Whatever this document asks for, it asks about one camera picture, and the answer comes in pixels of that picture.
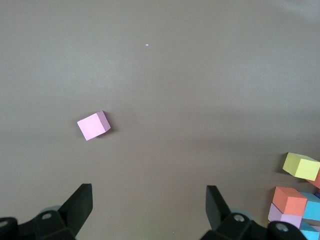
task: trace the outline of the screw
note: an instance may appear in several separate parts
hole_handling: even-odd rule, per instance
[[[42,216],[42,220],[46,220],[46,219],[49,219],[51,217],[52,217],[51,213],[47,213],[47,214]]]
[[[8,225],[8,221],[2,221],[2,222],[0,222],[0,228],[4,227],[4,226],[6,226],[6,225]]]
[[[275,227],[279,230],[279,231],[282,231],[282,232],[288,232],[289,229],[287,228],[286,225],[284,225],[283,223],[277,223],[275,225]]]
[[[234,220],[236,220],[237,222],[244,222],[245,221],[245,218],[239,214],[237,215],[234,215],[233,216]]]

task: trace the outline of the light blue cube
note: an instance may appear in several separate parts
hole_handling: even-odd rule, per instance
[[[319,232],[304,221],[300,224],[300,231],[307,240],[319,240]]]
[[[300,192],[307,198],[306,206],[304,209],[303,219],[310,219],[320,221],[320,198],[312,193]]]

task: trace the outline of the yellow cube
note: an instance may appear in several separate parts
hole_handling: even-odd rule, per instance
[[[311,157],[289,152],[283,170],[300,179],[316,180],[320,162]]]

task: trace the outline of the pink cube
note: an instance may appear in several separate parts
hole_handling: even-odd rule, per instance
[[[85,140],[93,139],[104,134],[111,129],[110,124],[103,111],[99,111],[91,116],[77,122]]]
[[[289,215],[289,214],[283,214],[273,203],[271,204],[268,220],[270,222],[272,221],[281,221],[286,222],[289,224],[292,224],[296,226],[297,228],[300,227],[302,216],[297,215]]]

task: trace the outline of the block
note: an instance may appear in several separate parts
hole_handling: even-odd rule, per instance
[[[314,186],[316,186],[318,189],[320,189],[320,170],[318,171],[318,174],[315,177],[315,180],[308,180],[307,181],[311,184],[313,184]]]
[[[311,227],[313,227],[315,230],[317,230],[320,233],[320,226],[311,226]]]
[[[319,232],[304,221],[301,222],[300,231],[307,240],[319,240]]]
[[[103,111],[96,112],[77,123],[87,141],[104,134],[111,128]]]
[[[272,203],[283,213],[302,216],[307,198],[292,187],[275,187]]]
[[[312,193],[301,192],[307,198],[303,218],[320,221],[320,199]]]
[[[283,214],[273,203],[271,203],[268,220],[270,222],[286,222],[299,228],[302,221],[302,216]]]
[[[300,179],[314,181],[320,169],[320,162],[311,157],[289,152],[283,170]]]

